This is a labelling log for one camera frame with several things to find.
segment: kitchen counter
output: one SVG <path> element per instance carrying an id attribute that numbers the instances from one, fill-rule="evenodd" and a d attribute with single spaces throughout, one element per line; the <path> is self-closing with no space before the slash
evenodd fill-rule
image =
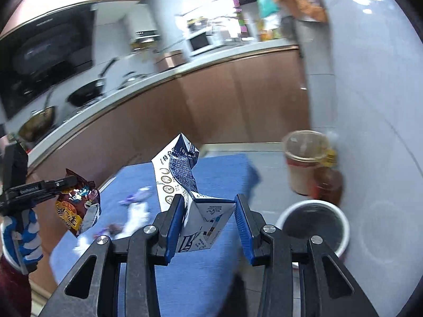
<path id="1" fill-rule="evenodd" d="M 132 99 L 134 96 L 143 93 L 160 83 L 167 82 L 211 65 L 238 58 L 276 52 L 281 48 L 298 49 L 298 46 L 293 41 L 279 39 L 223 49 L 212 54 L 203 54 L 184 65 L 150 76 L 122 90 L 113 91 L 102 100 L 91 105 L 83 112 L 63 123 L 60 127 L 46 136 L 39 144 L 37 144 L 29 153 L 29 174 L 39 163 L 41 163 L 41 161 L 43 161 L 43 159 L 60 147 L 64 142 L 69 140 L 79 130 L 82 130 L 86 125 L 93 122 L 101 115 L 107 113 L 121 103 Z"/>

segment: frying pan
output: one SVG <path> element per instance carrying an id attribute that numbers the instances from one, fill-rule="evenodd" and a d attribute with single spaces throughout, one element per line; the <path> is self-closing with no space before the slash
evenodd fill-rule
<path id="1" fill-rule="evenodd" d="M 50 106 L 46 109 L 33 114 L 24 125 L 19 129 L 18 135 L 27 142 L 37 142 L 44 136 L 53 125 L 56 116 L 56 106 Z"/>
<path id="2" fill-rule="evenodd" d="M 106 79 L 104 78 L 104 75 L 109 70 L 109 68 L 118 60 L 119 58 L 117 57 L 113 58 L 109 63 L 107 63 L 106 67 L 100 73 L 98 79 L 87 83 L 76 91 L 74 91 L 67 97 L 66 101 L 76 107 L 81 107 L 92 99 L 98 97 L 102 93 L 103 88 L 106 84 Z"/>

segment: snack bag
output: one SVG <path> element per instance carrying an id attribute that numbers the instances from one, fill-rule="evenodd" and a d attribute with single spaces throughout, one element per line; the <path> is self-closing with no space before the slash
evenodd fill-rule
<path id="1" fill-rule="evenodd" d="M 87 181 L 69 169 L 66 175 L 75 175 L 77 184 L 59 194 L 56 209 L 68 229 L 78 237 L 97 222 L 101 214 L 100 193 L 94 181 Z"/>

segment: microwave oven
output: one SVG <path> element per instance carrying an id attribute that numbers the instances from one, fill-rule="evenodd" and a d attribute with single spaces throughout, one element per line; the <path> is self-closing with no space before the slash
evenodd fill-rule
<path id="1" fill-rule="evenodd" d="M 190 56 L 195 56 L 206 51 L 213 50 L 223 46 L 223 37 L 220 32 L 215 32 L 208 35 L 209 27 L 191 33 L 187 37 L 189 48 L 191 49 Z"/>

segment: table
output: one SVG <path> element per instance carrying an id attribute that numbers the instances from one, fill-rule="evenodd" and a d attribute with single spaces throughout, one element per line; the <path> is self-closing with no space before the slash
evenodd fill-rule
<path id="1" fill-rule="evenodd" d="M 208 157 L 198 160 L 192 170 L 202 194 L 233 199 L 242 193 L 247 197 L 259 177 L 244 154 Z M 127 207 L 118 204 L 144 186 L 153 187 L 148 198 L 151 223 L 160 212 L 152 163 L 122 168 L 116 178 L 101 192 L 102 215 L 84 235 L 94 234 L 110 223 L 125 223 Z M 73 252 L 77 239 L 67 232 L 50 256 L 50 266 L 60 283 L 79 256 Z M 156 266 L 157 294 L 162 317 L 216 317 L 223 305 L 237 268 L 240 237 L 232 215 L 211 249 L 176 254 L 167 267 Z M 124 272 L 119 281 L 118 315 L 123 312 Z"/>

